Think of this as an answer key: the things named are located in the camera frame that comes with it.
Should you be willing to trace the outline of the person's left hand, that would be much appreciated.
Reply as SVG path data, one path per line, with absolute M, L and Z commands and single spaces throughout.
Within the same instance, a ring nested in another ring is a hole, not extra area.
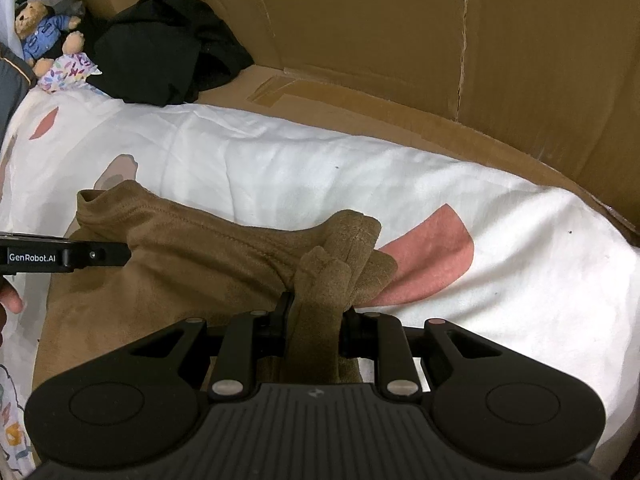
M 21 296 L 4 276 L 0 278 L 0 304 L 0 332 L 2 332 L 8 322 L 8 314 L 20 314 L 24 310 Z

